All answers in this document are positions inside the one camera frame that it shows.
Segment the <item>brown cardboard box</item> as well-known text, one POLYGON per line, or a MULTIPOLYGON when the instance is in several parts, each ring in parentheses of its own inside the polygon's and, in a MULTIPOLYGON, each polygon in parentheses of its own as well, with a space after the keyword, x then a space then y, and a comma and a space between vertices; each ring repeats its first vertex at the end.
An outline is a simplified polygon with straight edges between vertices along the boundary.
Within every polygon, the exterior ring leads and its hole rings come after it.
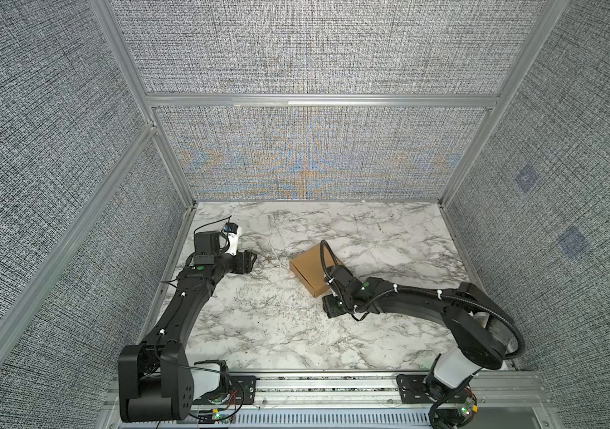
POLYGON ((289 264, 292 273, 313 298, 318 298, 330 291, 321 263, 321 250, 321 243, 317 243, 309 250, 294 257, 289 264))

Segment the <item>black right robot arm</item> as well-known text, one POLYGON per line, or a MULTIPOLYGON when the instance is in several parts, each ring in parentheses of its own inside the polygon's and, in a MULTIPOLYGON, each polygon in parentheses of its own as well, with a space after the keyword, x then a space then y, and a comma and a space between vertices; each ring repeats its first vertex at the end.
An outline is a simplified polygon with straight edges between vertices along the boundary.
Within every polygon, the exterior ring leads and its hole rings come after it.
POLYGON ((510 316, 478 286, 463 282, 456 289, 424 289, 399 285, 382 278, 356 278, 344 266, 324 268, 332 293, 323 298, 329 318, 350 315, 360 322, 369 315, 398 314, 445 327, 456 342, 439 355, 423 384, 431 400, 461 395, 469 380, 483 369, 498 370, 525 349, 510 316))

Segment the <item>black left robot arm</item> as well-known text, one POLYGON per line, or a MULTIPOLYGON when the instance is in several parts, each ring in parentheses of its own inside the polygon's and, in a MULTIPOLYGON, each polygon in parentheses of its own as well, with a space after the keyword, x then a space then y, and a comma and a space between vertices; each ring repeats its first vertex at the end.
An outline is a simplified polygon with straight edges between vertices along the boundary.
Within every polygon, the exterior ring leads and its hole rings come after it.
POLYGON ((183 420, 208 393, 231 395, 224 361, 189 363, 186 344, 199 313, 228 273, 250 273, 257 254, 238 250, 241 228, 196 232, 195 251, 177 276, 175 293, 156 324, 117 361, 120 417, 124 423, 183 420))

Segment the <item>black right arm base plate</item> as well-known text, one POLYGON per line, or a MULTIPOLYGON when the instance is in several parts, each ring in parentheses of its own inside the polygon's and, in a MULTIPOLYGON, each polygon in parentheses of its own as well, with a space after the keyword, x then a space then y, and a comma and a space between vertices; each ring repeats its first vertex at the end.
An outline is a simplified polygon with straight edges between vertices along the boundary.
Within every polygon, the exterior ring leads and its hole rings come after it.
MULTIPOLYGON (((403 404, 432 404, 451 391, 450 387, 441 384, 432 375, 399 374, 396 375, 395 380, 403 404)), ((446 400, 445 403, 453 405, 462 404, 470 408, 477 404, 477 399, 476 395, 471 391, 471 387, 467 384, 459 393, 446 400)))

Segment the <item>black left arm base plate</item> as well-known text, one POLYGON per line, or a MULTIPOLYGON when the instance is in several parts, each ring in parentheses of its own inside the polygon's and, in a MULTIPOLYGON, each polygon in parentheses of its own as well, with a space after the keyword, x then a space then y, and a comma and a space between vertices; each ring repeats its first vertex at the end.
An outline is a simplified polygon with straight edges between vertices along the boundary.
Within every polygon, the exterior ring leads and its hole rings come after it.
POLYGON ((254 375, 230 375, 223 378, 216 389, 193 400, 193 405, 225 407, 229 405, 229 400, 235 405, 253 405, 257 380, 254 375))

